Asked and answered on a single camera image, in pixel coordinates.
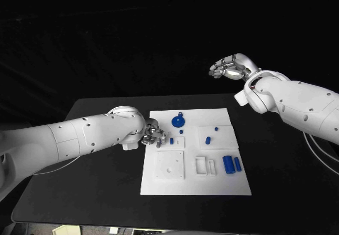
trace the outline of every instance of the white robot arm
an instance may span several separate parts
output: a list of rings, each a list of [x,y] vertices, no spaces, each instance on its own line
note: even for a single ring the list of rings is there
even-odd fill
[[[133,107],[45,126],[0,132],[0,201],[21,180],[46,166],[117,144],[124,150],[166,142],[157,121],[144,120]]]
[[[326,88],[291,81],[281,73],[261,70],[249,58],[238,53],[221,59],[209,68],[215,78],[245,81],[235,95],[241,106],[247,103],[260,113],[280,114],[283,121],[300,131],[339,144],[339,94]]]

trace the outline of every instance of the white platform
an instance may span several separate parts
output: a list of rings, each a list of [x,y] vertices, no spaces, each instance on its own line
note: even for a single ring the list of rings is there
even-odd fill
[[[177,116],[179,112],[183,113],[186,120],[182,128],[172,125],[172,118]],[[151,111],[150,118],[159,121],[159,126],[167,133],[167,143],[159,149],[154,144],[146,147],[140,194],[251,195],[228,110]],[[206,135],[210,137],[209,145],[205,144]],[[173,146],[169,145],[170,138],[174,141]],[[183,154],[183,171],[176,168],[174,162],[170,160],[172,156],[179,156],[179,152]],[[226,155],[239,158],[242,171],[235,174],[225,172],[222,157]],[[164,159],[166,156],[170,156],[169,166],[167,163],[159,165],[156,160],[159,157]],[[205,157],[206,175],[196,174],[196,157]],[[215,175],[209,172],[209,160],[213,160]]]

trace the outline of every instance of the white cable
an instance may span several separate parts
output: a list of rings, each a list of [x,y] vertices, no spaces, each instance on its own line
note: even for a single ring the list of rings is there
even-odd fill
[[[43,175],[43,174],[47,174],[47,173],[52,173],[55,171],[58,171],[59,169],[62,169],[63,167],[66,167],[71,163],[73,163],[73,161],[79,158],[81,156],[78,156],[65,166],[62,166],[60,168],[58,168],[56,170],[50,170],[47,172],[43,172],[43,173],[39,173],[39,174],[33,174],[33,175]]]
[[[313,151],[313,149],[311,149],[311,147],[310,147],[309,140],[307,140],[307,137],[306,137],[306,133],[303,132],[303,134],[304,134],[304,139],[306,139],[309,148],[310,148],[310,150],[311,150],[311,152],[313,152],[316,158],[319,159],[319,161],[322,162],[322,164],[327,167],[327,169],[329,169],[336,175],[339,175],[339,173],[329,167],[329,165],[327,165],[327,164],[323,162],[323,160],[317,157],[317,155],[316,155],[316,153],[314,153],[314,151]]]
[[[319,150],[320,150],[335,161],[339,162],[339,160],[337,160],[335,157],[332,157],[332,156],[323,151],[323,149],[320,148],[320,146],[319,146],[317,143],[316,143],[316,140],[314,140],[313,136],[311,136],[311,135],[309,135],[309,136],[310,136],[310,138],[311,138],[311,140],[313,140],[313,142],[314,142],[314,144],[316,144]]]

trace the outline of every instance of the blue object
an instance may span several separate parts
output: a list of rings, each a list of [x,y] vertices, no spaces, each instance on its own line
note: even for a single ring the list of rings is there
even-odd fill
[[[226,174],[234,174],[235,173],[235,165],[234,165],[234,160],[231,156],[223,156],[223,167],[226,170]]]
[[[210,143],[210,137],[208,136],[206,137],[206,144],[209,144]]]
[[[177,116],[173,117],[173,119],[172,119],[172,125],[177,128],[184,125],[184,119],[182,116],[183,116],[183,114],[182,114],[182,112],[179,112]]]
[[[236,171],[241,171],[241,166],[239,166],[238,158],[235,158],[235,167],[236,167]]]

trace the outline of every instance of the black table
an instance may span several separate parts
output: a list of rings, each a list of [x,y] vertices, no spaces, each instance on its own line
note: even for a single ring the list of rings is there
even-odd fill
[[[252,196],[140,195],[144,146],[117,145],[59,171],[33,176],[16,222],[257,234],[339,233],[339,176],[313,156],[303,133],[278,114],[239,107],[232,94],[92,98],[68,118],[134,106],[151,110],[228,108]]]

